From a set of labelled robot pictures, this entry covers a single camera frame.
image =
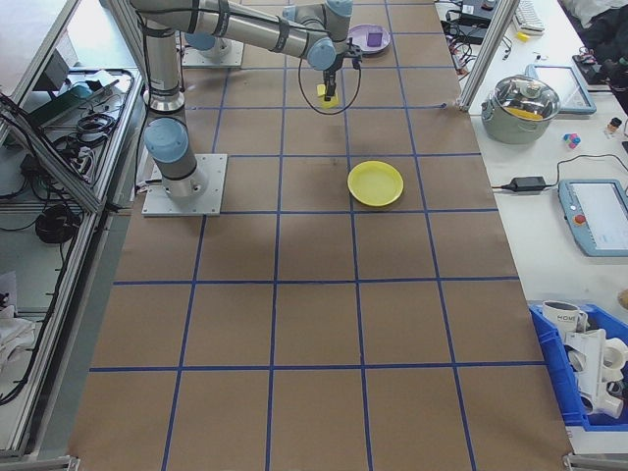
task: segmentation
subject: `small bottle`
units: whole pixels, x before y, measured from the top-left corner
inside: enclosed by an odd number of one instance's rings
[[[621,120],[619,118],[613,118],[610,123],[606,125],[609,132],[615,132],[621,126]]]

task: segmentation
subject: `tablet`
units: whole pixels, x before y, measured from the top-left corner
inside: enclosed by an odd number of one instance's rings
[[[560,98],[560,113],[592,115],[597,111],[585,82],[572,66],[530,64],[526,76],[553,88]]]
[[[594,257],[628,256],[628,198],[617,180],[563,180],[558,198],[576,243]]]

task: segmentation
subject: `purple object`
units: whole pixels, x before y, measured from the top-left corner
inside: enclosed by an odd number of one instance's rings
[[[356,25],[349,30],[349,37],[366,55],[377,54],[391,43],[389,32],[378,25]]]

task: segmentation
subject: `yellow plate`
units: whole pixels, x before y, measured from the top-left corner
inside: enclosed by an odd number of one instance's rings
[[[346,179],[355,199],[368,206],[386,206],[403,191],[403,178],[392,165],[377,160],[353,167]]]

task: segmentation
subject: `metal mounting plate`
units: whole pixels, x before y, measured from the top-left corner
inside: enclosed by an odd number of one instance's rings
[[[217,69],[242,65],[244,44],[232,41],[231,50],[222,57],[211,58],[201,55],[198,50],[188,47],[183,54],[183,67],[186,69]]]
[[[227,154],[196,154],[198,166],[207,175],[207,189],[190,198],[171,198],[160,184],[146,191],[142,214],[144,216],[218,216],[223,202]],[[152,180],[160,180],[161,172],[153,169]]]

